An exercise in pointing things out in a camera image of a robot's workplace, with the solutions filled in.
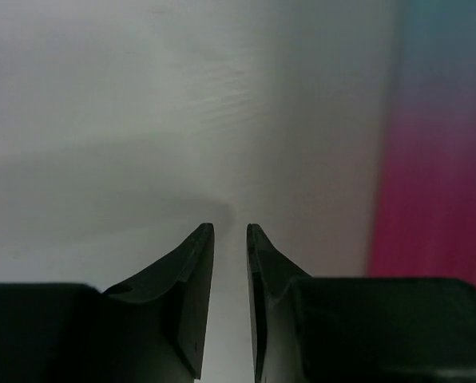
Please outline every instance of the white background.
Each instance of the white background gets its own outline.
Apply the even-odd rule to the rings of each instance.
[[[203,382],[252,382],[245,228],[365,270],[391,0],[0,0],[0,281],[104,289],[216,224]]]

